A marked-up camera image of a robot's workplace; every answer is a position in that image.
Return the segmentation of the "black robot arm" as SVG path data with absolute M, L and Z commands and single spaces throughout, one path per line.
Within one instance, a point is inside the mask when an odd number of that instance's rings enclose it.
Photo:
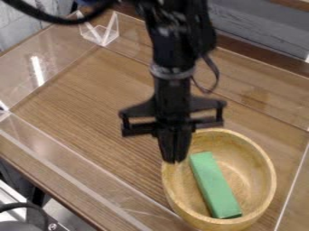
M 149 134 L 164 162 L 185 159 L 191 134 L 199 127 L 223 125 L 223 100 L 196 97 L 191 86 L 195 62 L 203 60 L 219 74 L 208 52 L 216 46 L 207 0 L 136 0 L 136 10 L 152 42 L 153 94 L 119 111 L 124 136 Z

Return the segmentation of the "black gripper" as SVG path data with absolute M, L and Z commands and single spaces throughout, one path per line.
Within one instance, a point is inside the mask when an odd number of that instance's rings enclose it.
M 121 109 L 121 135 L 151 134 L 157 139 L 164 162 L 181 162 L 191 145 L 191 132 L 198 126 L 223 125 L 227 102 L 191 94 L 191 78 L 153 78 L 153 94 L 140 104 Z M 173 154 L 173 131 L 176 147 Z

